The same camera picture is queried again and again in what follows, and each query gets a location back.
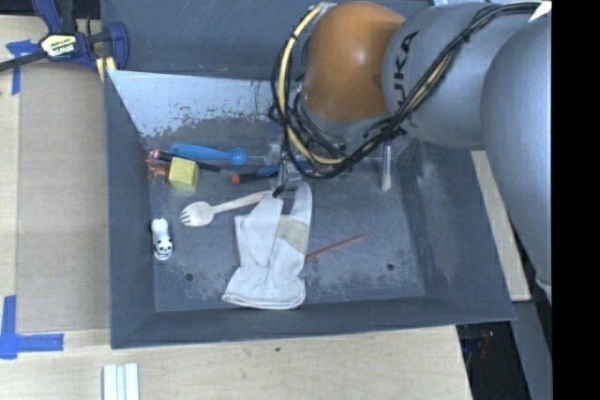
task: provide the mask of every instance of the small figurine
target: small figurine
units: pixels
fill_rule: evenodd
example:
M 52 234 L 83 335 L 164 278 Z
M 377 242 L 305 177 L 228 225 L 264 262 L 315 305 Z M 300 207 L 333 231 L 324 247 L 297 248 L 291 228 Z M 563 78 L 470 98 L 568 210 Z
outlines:
M 148 175 L 149 179 L 152 179 L 152 183 L 155 184 L 157 182 L 157 177 L 159 175 L 163 175 L 162 183 L 166 186 L 169 183 L 169 166 L 162 164 L 155 164 L 154 158 L 148 157 L 145 159 L 146 164 L 148 165 L 148 170 L 150 170 L 150 174 Z
M 173 242 L 169 236 L 169 223 L 164 218 L 155 218 L 150 224 L 152 230 L 152 245 L 154 256 L 159 260 L 166 260 L 173 252 Z

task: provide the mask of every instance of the white glove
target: white glove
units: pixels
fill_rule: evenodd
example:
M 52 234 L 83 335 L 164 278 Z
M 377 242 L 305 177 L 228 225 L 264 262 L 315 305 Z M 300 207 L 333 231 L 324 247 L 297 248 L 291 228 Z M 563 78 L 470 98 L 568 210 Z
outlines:
M 266 197 L 249 215 L 235 218 L 240 267 L 222 296 L 224 302 L 279 310 L 305 300 L 305 283 L 299 275 L 312 214 L 308 184 L 301 183 L 295 191 L 289 215 L 281 215 L 281 207 L 282 200 Z

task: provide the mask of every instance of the gray bin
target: gray bin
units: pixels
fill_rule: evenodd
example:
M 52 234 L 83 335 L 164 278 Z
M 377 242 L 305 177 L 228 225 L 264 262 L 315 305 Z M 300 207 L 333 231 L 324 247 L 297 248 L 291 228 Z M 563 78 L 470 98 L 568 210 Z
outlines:
M 217 204 L 264 190 L 268 181 L 231 185 L 226 175 L 203 171 L 198 190 L 182 194 L 152 184 L 143 159 L 149 148 L 168 149 L 180 141 L 223 150 L 243 146 L 250 155 L 244 169 L 253 170 L 279 127 L 263 111 L 221 111 L 210 118 L 199 113 L 173 128 L 179 113 L 168 103 L 152 104 L 151 97 L 176 90 L 182 95 L 185 87 L 191 102 L 202 96 L 206 78 L 222 79 L 223 85 L 230 79 L 252 82 L 259 96 L 287 36 L 308 6 L 320 1 L 351 0 L 101 0 L 103 22 L 123 22 L 131 44 L 127 71 L 105 81 L 113 348 L 514 318 L 470 153 L 411 139 L 397 142 L 388 192 L 379 189 L 377 156 L 350 175 L 311 183 L 308 252 L 359 233 L 368 236 L 307 262 L 304 304 L 263 311 L 220 301 L 238 262 L 233 215 L 251 207 L 219 214 L 197 229 L 179 225 L 179 211 L 196 200 Z M 370 1 L 405 17 L 426 7 Z M 305 41 L 295 49 L 294 75 L 302 72 Z M 157 74 L 150 76 L 152 92 L 138 72 Z M 164 119 L 164 128 L 144 130 L 146 103 L 155 118 Z M 289 207 L 286 200 L 284 210 Z M 156 216 L 172 225 L 174 251 L 166 262 L 152 254 L 149 225 Z

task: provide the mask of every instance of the clamp handle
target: clamp handle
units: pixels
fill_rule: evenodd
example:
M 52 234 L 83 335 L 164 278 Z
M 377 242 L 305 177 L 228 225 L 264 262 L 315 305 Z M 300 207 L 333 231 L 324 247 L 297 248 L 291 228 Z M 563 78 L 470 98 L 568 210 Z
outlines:
M 31 0 L 36 15 L 44 21 L 49 34 L 73 33 L 77 24 L 73 20 L 73 0 Z

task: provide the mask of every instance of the yellow cable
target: yellow cable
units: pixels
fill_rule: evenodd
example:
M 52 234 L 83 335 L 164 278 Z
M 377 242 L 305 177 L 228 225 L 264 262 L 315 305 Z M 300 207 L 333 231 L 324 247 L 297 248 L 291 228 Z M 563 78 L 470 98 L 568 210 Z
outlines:
M 281 67 L 279 68 L 279 76 L 277 79 L 277 97 L 279 100 L 279 107 L 282 112 L 286 111 L 285 105 L 285 77 L 286 71 L 288 69 L 288 62 L 290 59 L 290 55 L 292 53 L 293 44 L 295 44 L 298 36 L 302 33 L 305 27 L 323 10 L 322 5 L 316 6 L 312 9 L 308 15 L 298 24 L 296 29 L 293 31 L 292 36 L 288 39 L 285 48 L 283 50 L 283 55 L 281 56 Z M 316 162 L 324 165 L 337 165 L 345 160 L 346 157 L 342 158 L 325 158 L 323 156 L 317 156 L 316 154 L 311 153 L 304 144 L 296 137 L 293 133 L 293 130 L 287 127 L 288 137 L 292 141 L 292 143 L 296 146 L 298 151 L 307 158 L 312 158 Z

